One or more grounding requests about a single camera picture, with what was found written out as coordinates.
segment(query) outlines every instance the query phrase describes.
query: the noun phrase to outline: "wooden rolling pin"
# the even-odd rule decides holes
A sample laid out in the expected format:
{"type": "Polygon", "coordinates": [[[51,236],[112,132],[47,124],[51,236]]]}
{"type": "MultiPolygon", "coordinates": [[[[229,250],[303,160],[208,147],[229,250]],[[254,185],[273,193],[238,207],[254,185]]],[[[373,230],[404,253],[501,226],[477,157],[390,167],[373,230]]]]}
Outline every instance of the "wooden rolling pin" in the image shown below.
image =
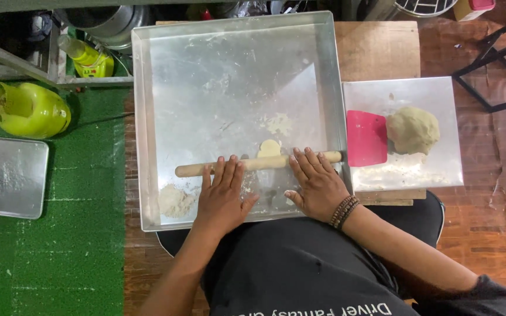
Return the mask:
{"type": "MultiPolygon", "coordinates": [[[[332,164],[335,162],[342,161],[340,151],[324,151],[323,154],[325,155],[327,160],[329,160],[329,162],[331,162],[332,164]]],[[[286,167],[288,165],[288,157],[289,157],[288,155],[285,155],[285,156],[242,159],[240,161],[243,163],[245,170],[276,169],[286,167]]],[[[212,165],[212,170],[210,171],[210,174],[214,174],[216,163],[208,162],[205,164],[179,166],[175,168],[175,175],[178,176],[179,178],[186,178],[188,176],[201,176],[202,168],[204,168],[204,165],[206,164],[212,165]]]]}

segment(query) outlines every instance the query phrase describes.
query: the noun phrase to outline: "black t-shirt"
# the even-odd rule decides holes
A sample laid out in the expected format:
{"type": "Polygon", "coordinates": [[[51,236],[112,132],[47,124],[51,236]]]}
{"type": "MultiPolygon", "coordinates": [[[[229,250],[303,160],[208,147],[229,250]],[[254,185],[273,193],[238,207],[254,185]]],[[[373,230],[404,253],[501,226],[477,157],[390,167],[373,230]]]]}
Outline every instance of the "black t-shirt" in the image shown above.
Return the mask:
{"type": "Polygon", "coordinates": [[[487,276],[467,295],[412,308],[368,251],[307,218],[250,227],[206,272],[216,275],[205,288],[215,316],[506,315],[506,288],[487,276]]]}

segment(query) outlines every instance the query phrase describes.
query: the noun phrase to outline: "black metal frame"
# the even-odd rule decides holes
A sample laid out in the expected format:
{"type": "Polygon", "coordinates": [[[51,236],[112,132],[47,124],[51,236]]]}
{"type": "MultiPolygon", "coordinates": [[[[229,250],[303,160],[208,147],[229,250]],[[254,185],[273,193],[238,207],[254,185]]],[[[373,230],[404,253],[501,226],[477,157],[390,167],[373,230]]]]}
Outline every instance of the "black metal frame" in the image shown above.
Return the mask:
{"type": "Polygon", "coordinates": [[[489,104],[489,102],[484,99],[484,97],[482,97],[474,87],[465,82],[461,77],[496,60],[501,61],[501,63],[506,67],[506,47],[501,50],[497,50],[493,47],[499,37],[505,33],[506,26],[480,40],[478,44],[485,47],[482,53],[479,54],[469,66],[457,70],[452,74],[452,78],[460,83],[460,85],[464,87],[469,94],[476,98],[489,113],[506,110],[506,102],[497,105],[489,104]]]}

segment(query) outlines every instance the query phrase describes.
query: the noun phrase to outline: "small metal tray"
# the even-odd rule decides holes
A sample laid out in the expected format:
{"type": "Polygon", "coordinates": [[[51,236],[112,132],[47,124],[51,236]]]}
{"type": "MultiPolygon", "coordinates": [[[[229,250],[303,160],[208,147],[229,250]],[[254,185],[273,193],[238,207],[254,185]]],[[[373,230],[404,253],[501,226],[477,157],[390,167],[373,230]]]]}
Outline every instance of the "small metal tray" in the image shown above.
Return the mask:
{"type": "Polygon", "coordinates": [[[440,140],[429,155],[390,151],[383,164],[351,167],[355,192],[464,185],[451,77],[344,82],[343,93],[346,111],[388,116],[413,106],[439,120],[440,140]]]}
{"type": "Polygon", "coordinates": [[[0,215],[39,218],[47,168],[45,143],[0,138],[0,215]]]}
{"type": "MultiPolygon", "coordinates": [[[[149,26],[133,30],[132,44],[146,232],[192,226],[201,179],[177,178],[179,165],[253,158],[268,139],[282,144],[282,154],[346,150],[330,12],[149,26]],[[167,185],[192,197],[185,216],[158,216],[167,185]]],[[[336,165],[348,182],[343,167],[336,165]]],[[[301,216],[283,195],[297,186],[289,168],[247,172],[243,193],[261,196],[247,221],[301,216]]]]}

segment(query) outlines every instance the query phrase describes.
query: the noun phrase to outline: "person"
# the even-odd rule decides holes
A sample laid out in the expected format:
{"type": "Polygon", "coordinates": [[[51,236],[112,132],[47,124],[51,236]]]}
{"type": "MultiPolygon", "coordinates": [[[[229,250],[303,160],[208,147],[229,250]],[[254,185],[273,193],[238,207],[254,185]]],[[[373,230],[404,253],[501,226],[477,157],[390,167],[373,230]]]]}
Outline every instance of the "person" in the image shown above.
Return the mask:
{"type": "Polygon", "coordinates": [[[293,151],[301,192],[285,195],[307,217],[243,224],[259,196],[241,201],[243,163],[220,157],[140,315],[190,315],[201,279],[211,315],[506,315],[505,287],[435,249],[444,214],[432,193],[407,212],[356,205],[335,228],[338,206],[353,200],[345,183],[323,155],[293,151]]]}

